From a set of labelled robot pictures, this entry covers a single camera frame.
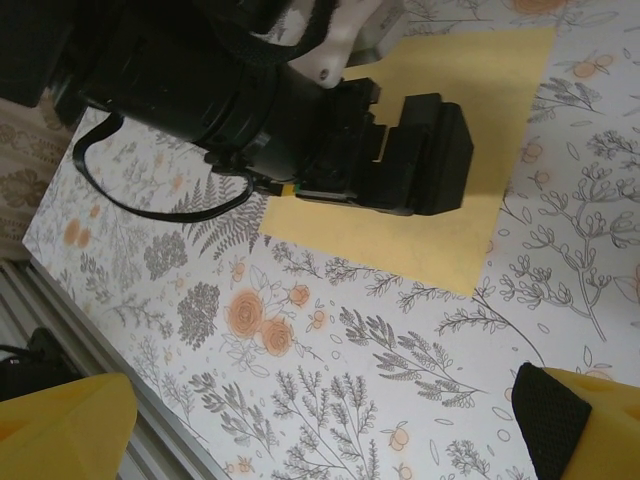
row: table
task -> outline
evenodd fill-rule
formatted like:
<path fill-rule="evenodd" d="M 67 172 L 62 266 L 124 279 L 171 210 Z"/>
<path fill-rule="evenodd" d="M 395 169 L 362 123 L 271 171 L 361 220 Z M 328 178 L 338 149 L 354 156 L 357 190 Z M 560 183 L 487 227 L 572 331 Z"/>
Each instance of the table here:
<path fill-rule="evenodd" d="M 640 385 L 640 4 L 407 6 L 412 34 L 558 28 L 472 297 L 262 236 L 258 196 L 201 225 L 133 217 L 69 152 L 25 237 L 233 478 L 535 478 L 510 405 L 523 362 Z M 88 156 L 140 207 L 239 188 L 134 122 Z"/>

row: yellow cloth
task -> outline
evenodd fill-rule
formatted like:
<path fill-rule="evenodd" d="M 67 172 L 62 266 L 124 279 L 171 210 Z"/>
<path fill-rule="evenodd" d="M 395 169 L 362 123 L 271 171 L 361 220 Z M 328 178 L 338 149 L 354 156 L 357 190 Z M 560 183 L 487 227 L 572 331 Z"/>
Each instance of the yellow cloth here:
<path fill-rule="evenodd" d="M 113 480 L 136 423 L 129 379 L 108 373 L 0 403 L 0 478 Z"/>
<path fill-rule="evenodd" d="M 592 408 L 562 480 L 640 478 L 640 388 L 544 370 Z"/>
<path fill-rule="evenodd" d="M 435 217 L 272 198 L 261 231 L 283 240 L 469 295 L 521 146 L 554 29 L 403 39 L 383 60 L 347 70 L 382 87 L 377 123 L 397 125 L 407 95 L 459 103 L 475 144 L 464 204 Z"/>

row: yellow paper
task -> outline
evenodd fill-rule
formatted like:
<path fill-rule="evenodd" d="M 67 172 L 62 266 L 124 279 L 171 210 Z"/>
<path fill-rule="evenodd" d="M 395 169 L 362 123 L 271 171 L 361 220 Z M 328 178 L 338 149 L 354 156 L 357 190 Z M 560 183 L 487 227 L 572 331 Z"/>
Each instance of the yellow paper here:
<path fill-rule="evenodd" d="M 410 37 L 383 60 L 347 70 L 346 78 L 371 77 L 382 87 L 371 108 L 377 123 L 397 125 L 408 95 L 440 92 L 462 106 L 475 145 L 462 208 L 397 217 L 272 198 L 261 231 L 472 294 L 554 38 L 552 28 Z"/>

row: white robot part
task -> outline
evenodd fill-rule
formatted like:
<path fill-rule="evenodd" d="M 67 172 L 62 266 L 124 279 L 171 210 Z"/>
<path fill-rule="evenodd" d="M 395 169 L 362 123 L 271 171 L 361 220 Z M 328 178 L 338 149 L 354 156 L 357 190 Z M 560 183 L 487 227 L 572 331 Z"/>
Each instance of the white robot part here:
<path fill-rule="evenodd" d="M 295 43 L 306 27 L 313 1 L 295 0 L 269 41 Z M 345 67 L 383 58 L 402 38 L 407 24 L 402 0 L 341 0 L 326 40 L 289 64 L 318 85 L 333 88 Z"/>

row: black mesh fabric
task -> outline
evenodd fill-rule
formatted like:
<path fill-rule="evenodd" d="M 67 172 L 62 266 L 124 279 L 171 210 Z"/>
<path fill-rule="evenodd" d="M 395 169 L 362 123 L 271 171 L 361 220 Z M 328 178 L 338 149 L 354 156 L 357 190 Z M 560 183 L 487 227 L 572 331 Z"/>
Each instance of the black mesh fabric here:
<path fill-rule="evenodd" d="M 591 405 L 530 363 L 520 367 L 513 411 L 539 480 L 559 480 L 589 420 Z"/>

